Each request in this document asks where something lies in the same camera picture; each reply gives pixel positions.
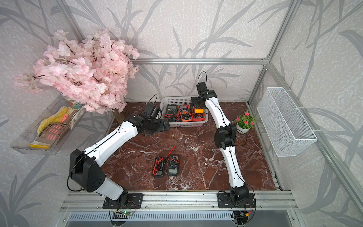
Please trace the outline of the clear acrylic wall shelf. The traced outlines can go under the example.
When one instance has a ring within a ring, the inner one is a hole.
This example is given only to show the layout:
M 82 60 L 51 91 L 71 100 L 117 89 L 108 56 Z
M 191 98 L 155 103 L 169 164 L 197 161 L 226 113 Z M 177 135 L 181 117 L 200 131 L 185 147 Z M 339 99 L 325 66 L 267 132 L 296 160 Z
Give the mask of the clear acrylic wall shelf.
M 10 147 L 22 154 L 55 155 L 85 112 L 59 96 Z

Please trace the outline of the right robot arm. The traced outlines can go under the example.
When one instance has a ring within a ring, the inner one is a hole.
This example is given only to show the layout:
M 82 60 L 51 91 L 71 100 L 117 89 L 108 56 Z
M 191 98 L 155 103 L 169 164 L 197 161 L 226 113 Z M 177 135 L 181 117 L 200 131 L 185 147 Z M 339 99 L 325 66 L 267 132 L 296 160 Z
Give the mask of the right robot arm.
M 235 207 L 250 205 L 252 208 L 255 208 L 255 195 L 249 192 L 248 184 L 241 174 L 236 157 L 236 125 L 228 120 L 219 104 L 216 93 L 213 90 L 209 90 L 205 82 L 197 83 L 196 88 L 199 95 L 198 103 L 203 108 L 208 109 L 209 116 L 213 117 L 216 124 L 214 143 L 220 149 L 227 167 L 230 201 Z

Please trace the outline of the brown pink slotted tool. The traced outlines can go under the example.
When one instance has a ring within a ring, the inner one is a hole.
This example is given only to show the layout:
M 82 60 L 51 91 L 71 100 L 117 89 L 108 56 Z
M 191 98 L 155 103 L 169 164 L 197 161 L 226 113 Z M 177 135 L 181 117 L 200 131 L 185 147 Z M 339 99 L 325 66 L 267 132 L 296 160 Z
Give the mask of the brown pink slotted tool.
M 52 145 L 58 140 L 66 127 L 65 124 L 50 123 L 41 131 L 35 141 Z

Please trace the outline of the dark grey green multimeter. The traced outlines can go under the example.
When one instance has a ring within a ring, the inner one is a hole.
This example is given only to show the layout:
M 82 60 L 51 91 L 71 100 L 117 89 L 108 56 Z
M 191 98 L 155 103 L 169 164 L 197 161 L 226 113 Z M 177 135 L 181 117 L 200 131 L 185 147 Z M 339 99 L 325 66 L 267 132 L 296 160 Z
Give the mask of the dark grey green multimeter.
M 179 156 L 172 155 L 172 152 L 174 151 L 175 148 L 176 148 L 176 146 L 174 146 L 171 149 L 171 151 L 169 152 L 169 154 L 167 156 L 167 164 L 168 164 L 168 173 L 167 174 L 169 176 L 177 176 L 179 174 L 179 168 L 181 165 Z

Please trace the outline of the yellow mesh item on shelf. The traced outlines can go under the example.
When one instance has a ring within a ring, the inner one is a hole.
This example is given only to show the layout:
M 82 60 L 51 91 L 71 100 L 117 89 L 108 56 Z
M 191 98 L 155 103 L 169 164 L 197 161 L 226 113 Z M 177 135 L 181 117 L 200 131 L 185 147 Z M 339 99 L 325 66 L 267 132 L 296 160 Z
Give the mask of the yellow mesh item on shelf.
M 38 127 L 38 129 L 37 129 L 37 134 L 40 134 L 40 133 L 41 133 L 41 131 L 42 131 L 42 130 L 46 127 L 46 126 L 48 126 L 50 123 L 58 123 L 58 124 L 59 124 L 59 123 L 62 121 L 63 116 L 64 116 L 65 114 L 68 114 L 70 110 L 71 110 L 71 108 L 63 106 L 63 107 L 61 107 L 61 108 L 58 110 L 58 112 L 57 112 L 57 113 L 55 113 L 55 114 L 51 115 L 50 117 L 48 117 L 48 118 L 44 119 L 44 120 L 40 123 L 40 125 L 39 125 L 39 127 Z

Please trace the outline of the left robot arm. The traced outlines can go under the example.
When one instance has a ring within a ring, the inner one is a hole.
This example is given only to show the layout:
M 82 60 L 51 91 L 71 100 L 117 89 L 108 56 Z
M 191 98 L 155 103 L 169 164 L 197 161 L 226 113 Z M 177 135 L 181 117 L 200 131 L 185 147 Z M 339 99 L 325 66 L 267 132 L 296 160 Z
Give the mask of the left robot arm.
M 170 129 L 167 119 L 162 118 L 161 109 L 147 103 L 140 113 L 133 113 L 110 134 L 83 151 L 70 155 L 69 178 L 87 192 L 96 192 L 116 203 L 119 207 L 128 204 L 128 192 L 107 178 L 101 166 L 119 147 L 138 134 L 151 135 Z

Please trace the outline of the pink cherry blossom tree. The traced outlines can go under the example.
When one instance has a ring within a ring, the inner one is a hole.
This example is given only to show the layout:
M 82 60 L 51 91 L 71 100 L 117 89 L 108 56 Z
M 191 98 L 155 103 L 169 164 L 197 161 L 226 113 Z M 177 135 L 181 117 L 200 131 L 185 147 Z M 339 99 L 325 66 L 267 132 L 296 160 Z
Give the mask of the pink cherry blossom tree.
M 66 35 L 63 30 L 54 32 L 58 44 L 47 47 L 33 73 L 16 76 L 15 86 L 34 93 L 54 87 L 88 112 L 121 113 L 127 105 L 127 82 L 139 70 L 132 63 L 140 56 L 138 49 L 125 40 L 112 40 L 107 29 L 88 35 L 82 42 Z

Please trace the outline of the orange multimeter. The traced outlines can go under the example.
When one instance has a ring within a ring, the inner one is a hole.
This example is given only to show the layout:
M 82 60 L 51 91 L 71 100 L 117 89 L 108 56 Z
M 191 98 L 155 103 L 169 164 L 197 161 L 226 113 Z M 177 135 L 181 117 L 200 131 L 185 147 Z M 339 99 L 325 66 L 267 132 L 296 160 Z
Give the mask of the orange multimeter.
M 192 110 L 190 105 L 179 105 L 178 106 L 178 117 L 181 122 L 192 121 Z

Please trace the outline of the white plastic basket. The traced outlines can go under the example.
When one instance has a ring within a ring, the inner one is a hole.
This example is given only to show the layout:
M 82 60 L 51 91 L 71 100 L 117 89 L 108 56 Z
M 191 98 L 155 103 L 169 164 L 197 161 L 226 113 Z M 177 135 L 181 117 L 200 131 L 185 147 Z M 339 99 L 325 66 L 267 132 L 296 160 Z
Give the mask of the white plastic basket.
M 208 117 L 208 110 L 205 109 L 204 118 L 202 121 L 189 121 L 183 122 L 180 118 L 176 120 L 178 107 L 180 105 L 190 105 L 191 104 L 191 96 L 169 96 L 164 97 L 161 100 L 160 108 L 163 113 L 163 117 L 165 114 L 169 114 L 167 119 L 169 119 L 170 127 L 200 127 L 204 123 L 206 123 L 209 119 Z

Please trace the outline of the small black multimeter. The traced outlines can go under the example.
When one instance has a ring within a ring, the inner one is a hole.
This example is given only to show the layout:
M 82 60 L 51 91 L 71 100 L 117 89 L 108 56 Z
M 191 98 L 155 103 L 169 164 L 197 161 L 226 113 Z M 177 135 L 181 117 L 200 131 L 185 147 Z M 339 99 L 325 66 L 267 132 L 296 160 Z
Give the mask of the small black multimeter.
M 164 171 L 165 171 L 165 158 L 159 155 L 155 159 L 152 174 L 154 177 L 163 177 Z

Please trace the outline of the yellow multimeter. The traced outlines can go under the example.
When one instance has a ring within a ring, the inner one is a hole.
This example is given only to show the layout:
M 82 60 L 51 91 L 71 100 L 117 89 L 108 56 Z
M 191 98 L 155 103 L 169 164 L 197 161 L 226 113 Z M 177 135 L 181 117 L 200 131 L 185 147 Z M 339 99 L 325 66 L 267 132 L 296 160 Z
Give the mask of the yellow multimeter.
M 202 107 L 194 107 L 194 113 L 195 114 L 203 114 L 204 113 L 204 108 L 202 108 Z

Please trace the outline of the small potted pink flowers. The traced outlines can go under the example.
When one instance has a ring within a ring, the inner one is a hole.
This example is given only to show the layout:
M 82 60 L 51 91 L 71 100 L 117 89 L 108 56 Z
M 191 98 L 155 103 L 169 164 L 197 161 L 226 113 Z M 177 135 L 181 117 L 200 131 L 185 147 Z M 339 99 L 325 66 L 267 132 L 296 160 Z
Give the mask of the small potted pink flowers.
M 235 122 L 237 131 L 241 134 L 245 134 L 250 130 L 250 128 L 254 128 L 256 119 L 247 110 L 245 113 L 238 116 Z

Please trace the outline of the large red multimeter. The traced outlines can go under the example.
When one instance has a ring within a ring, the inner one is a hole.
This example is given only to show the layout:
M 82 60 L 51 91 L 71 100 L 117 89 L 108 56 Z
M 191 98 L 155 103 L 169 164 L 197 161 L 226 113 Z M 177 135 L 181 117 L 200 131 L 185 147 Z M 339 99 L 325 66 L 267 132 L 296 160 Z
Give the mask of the large red multimeter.
M 192 113 L 192 121 L 193 122 L 202 122 L 205 120 L 204 113 Z

